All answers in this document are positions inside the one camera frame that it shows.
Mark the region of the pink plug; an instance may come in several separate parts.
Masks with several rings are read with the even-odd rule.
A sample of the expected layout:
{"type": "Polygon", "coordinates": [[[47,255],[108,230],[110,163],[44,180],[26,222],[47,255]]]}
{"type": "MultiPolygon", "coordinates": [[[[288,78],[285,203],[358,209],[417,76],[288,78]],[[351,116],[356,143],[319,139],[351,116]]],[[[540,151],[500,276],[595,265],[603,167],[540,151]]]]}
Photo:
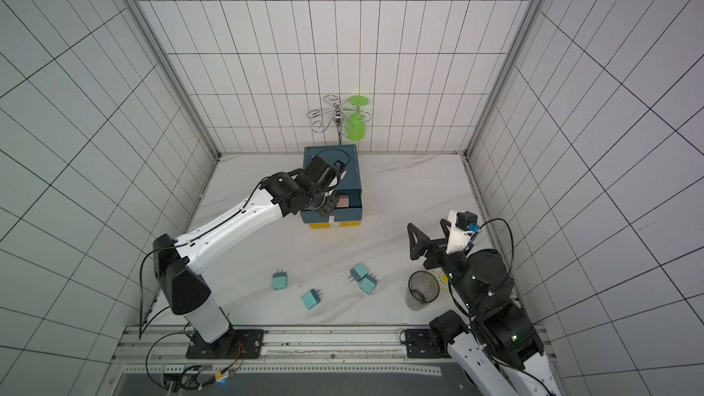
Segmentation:
{"type": "Polygon", "coordinates": [[[341,195],[338,198],[336,209],[350,208],[350,198],[348,195],[341,195]]]}

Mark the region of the teal yellow drawer cabinet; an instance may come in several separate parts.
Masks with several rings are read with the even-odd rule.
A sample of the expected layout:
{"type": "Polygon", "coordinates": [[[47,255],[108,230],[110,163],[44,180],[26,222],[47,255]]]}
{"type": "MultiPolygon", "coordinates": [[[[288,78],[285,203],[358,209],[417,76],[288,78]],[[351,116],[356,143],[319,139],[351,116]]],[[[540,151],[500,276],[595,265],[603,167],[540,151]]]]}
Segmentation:
{"type": "Polygon", "coordinates": [[[348,144],[306,147],[304,149],[304,166],[307,166],[315,156],[323,158],[330,164],[340,161],[345,165],[343,179],[337,187],[337,194],[349,196],[350,208],[335,209],[334,214],[330,217],[322,217],[317,212],[302,212],[302,221],[311,228],[359,226],[363,218],[363,210],[357,146],[348,144]]]}

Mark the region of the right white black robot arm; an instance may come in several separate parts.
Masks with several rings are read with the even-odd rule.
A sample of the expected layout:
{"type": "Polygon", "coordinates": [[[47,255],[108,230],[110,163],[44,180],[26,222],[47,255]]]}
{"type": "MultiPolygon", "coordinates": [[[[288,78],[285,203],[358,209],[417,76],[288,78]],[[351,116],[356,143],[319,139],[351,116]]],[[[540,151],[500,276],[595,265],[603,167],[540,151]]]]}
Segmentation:
{"type": "Polygon", "coordinates": [[[497,249],[475,249],[483,229],[475,214],[460,212],[440,222],[432,239],[410,224],[412,260],[423,273],[447,276],[454,308],[428,328],[405,329],[399,341],[410,359],[454,359],[483,395],[559,395],[545,345],[524,308],[513,300],[513,262],[497,249]]]}

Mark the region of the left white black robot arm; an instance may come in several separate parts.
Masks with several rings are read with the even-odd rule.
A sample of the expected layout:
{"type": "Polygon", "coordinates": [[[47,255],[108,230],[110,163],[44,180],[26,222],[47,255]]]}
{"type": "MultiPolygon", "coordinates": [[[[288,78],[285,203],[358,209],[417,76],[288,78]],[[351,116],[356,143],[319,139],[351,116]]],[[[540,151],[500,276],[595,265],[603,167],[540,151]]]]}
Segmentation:
{"type": "Polygon", "coordinates": [[[256,359],[261,330],[237,331],[217,304],[203,273],[226,251],[258,229],[289,215],[317,212],[328,218],[339,195],[337,185],[347,172],[343,161],[313,157],[303,169],[263,178],[247,199],[211,222],[152,244],[154,276],[174,315],[181,315],[194,333],[187,359],[256,359]]]}

